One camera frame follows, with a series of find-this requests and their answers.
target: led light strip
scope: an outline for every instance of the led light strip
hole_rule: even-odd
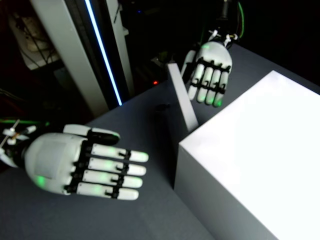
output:
[[[89,15],[90,15],[90,19],[91,19],[92,26],[93,26],[93,29],[94,29],[94,32],[95,32],[95,36],[96,36],[96,39],[98,40],[99,47],[100,47],[100,50],[101,50],[101,53],[102,53],[102,56],[103,56],[103,60],[104,60],[106,69],[108,71],[109,77],[111,79],[111,83],[112,83],[112,86],[113,86],[113,89],[114,89],[114,93],[116,95],[116,99],[118,100],[119,106],[121,106],[122,102],[121,102],[121,99],[120,99],[120,96],[119,96],[119,92],[118,92],[118,89],[117,89],[115,78],[114,78],[114,75],[112,74],[111,67],[110,67],[110,64],[109,64],[109,61],[108,61],[108,58],[107,58],[106,50],[105,50],[105,47],[104,47],[104,45],[102,43],[102,39],[101,39],[100,32],[99,32],[99,29],[98,29],[98,26],[97,26],[97,23],[96,23],[94,12],[93,12],[92,7],[91,7],[90,0],[85,0],[85,5],[86,5],[86,8],[88,9],[88,12],[89,12]]]

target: white box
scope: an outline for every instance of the white box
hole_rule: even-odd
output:
[[[320,240],[320,96],[272,71],[180,142],[174,189],[216,240]]]

